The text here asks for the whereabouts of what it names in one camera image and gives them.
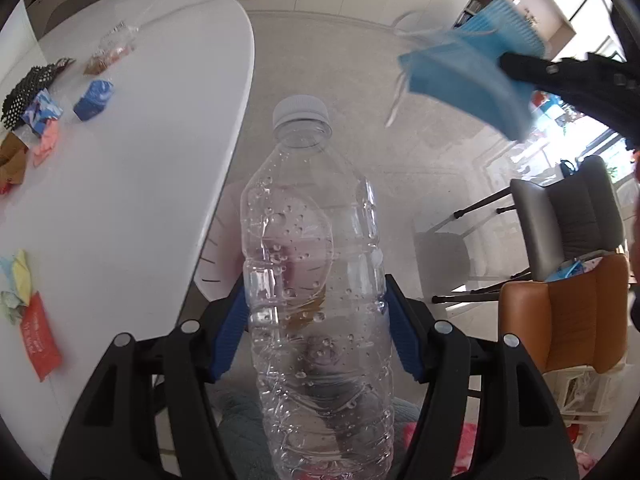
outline blue surgical mask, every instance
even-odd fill
[[[460,28],[419,33],[415,38],[424,48],[399,56],[402,86],[406,81],[409,92],[432,96],[465,111],[509,140],[527,137],[532,126],[529,102],[535,88],[511,80],[498,60],[505,52],[543,57],[545,45],[509,2],[494,0]]]

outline black polka dot fabric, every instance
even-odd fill
[[[11,90],[2,103],[2,124],[7,130],[14,130],[24,124],[22,114],[31,104],[38,92],[48,88],[54,79],[73,59],[63,57],[57,63],[47,66],[34,66],[29,73]]]

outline white oval table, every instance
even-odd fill
[[[92,80],[84,64],[121,20],[140,27],[136,49],[97,77],[113,97],[81,123],[72,106]],[[0,98],[60,57],[78,61],[50,88],[65,109],[58,145],[0,197],[0,255],[27,251],[64,359],[40,383],[18,326],[0,320],[0,414],[45,473],[113,337],[176,323],[238,138],[254,38],[235,0],[102,0],[42,38]]]

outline blue snack package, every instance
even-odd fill
[[[44,133],[47,121],[59,119],[62,111],[62,108],[58,106],[45,88],[36,94],[36,97],[22,114],[22,120],[40,137]]]
[[[74,106],[74,112],[81,121],[88,121],[99,114],[107,105],[113,94],[113,83],[97,79]]]

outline chair leg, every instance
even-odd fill
[[[527,274],[529,272],[531,272],[531,267],[527,267],[526,269],[521,270],[520,272],[516,272],[515,274],[512,274],[510,278],[517,278],[518,276],[522,276],[523,274]]]
[[[495,292],[502,288],[505,283],[509,282],[530,282],[532,279],[531,272],[525,272],[524,274],[519,274],[515,278],[510,278],[509,280],[504,280],[500,283],[494,283],[493,285],[489,285],[483,288],[476,288],[475,290],[470,290],[469,294],[483,294],[484,292]]]
[[[456,296],[433,296],[431,303],[473,303],[479,301],[498,301],[500,292],[485,294],[458,294]]]
[[[501,189],[497,193],[494,193],[491,196],[488,196],[487,198],[483,198],[480,202],[476,202],[475,204],[472,204],[467,208],[459,209],[458,211],[453,213],[453,218],[460,218],[461,216],[464,216],[470,211],[481,208],[482,206],[488,205],[491,202],[495,202],[496,200],[500,200],[501,198],[508,196],[510,194],[511,194],[511,188],[505,187],[504,189]]]
[[[495,212],[497,212],[498,215],[501,215],[505,211],[513,211],[514,209],[516,209],[516,206],[515,205],[510,205],[509,207],[498,207],[498,208],[496,208]]]

